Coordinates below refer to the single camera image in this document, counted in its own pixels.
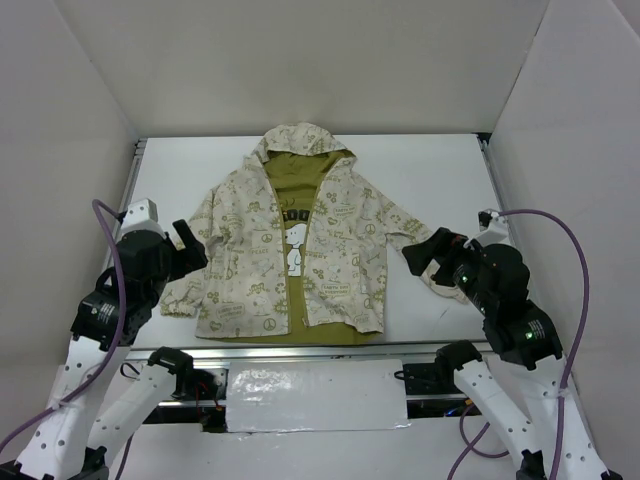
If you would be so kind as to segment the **cream printed hooded jacket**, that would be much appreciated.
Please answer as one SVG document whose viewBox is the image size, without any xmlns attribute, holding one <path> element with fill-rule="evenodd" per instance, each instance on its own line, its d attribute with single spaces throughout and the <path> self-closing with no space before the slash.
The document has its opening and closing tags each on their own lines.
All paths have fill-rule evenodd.
<svg viewBox="0 0 640 480">
<path fill-rule="evenodd" d="M 357 345 L 384 330 L 389 249 L 430 237 L 354 171 L 327 130 L 269 130 L 189 220 L 207 265 L 171 282 L 162 315 L 198 338 Z"/>
</svg>

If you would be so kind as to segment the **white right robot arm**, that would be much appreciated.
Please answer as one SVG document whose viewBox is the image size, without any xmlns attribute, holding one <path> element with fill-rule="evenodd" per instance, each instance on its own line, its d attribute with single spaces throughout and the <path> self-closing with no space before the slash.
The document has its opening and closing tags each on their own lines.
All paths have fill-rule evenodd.
<svg viewBox="0 0 640 480">
<path fill-rule="evenodd" d="M 438 350 L 435 379 L 473 402 L 506 447 L 517 478 L 619 478 L 597 453 L 564 380 L 568 360 L 550 317 L 529 298 L 530 272 L 520 252 L 441 228 L 402 253 L 415 276 L 436 263 L 435 283 L 459 288 L 482 314 L 485 337 L 526 407 L 520 409 L 492 378 L 468 341 Z"/>
</svg>

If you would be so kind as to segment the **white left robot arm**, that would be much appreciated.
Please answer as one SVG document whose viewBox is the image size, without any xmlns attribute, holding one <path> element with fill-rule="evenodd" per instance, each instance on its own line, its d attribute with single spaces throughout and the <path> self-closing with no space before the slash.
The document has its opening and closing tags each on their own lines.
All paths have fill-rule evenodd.
<svg viewBox="0 0 640 480">
<path fill-rule="evenodd" d="M 173 227 L 181 249 L 161 229 L 140 224 L 115 243 L 113 266 L 78 306 L 67 359 L 48 405 L 27 421 L 35 432 L 17 459 L 2 464 L 2 478 L 106 479 L 117 454 L 160 402 L 196 393 L 193 358 L 161 347 L 125 393 L 107 410 L 101 408 L 164 287 L 207 263 L 205 248 L 186 221 Z"/>
</svg>

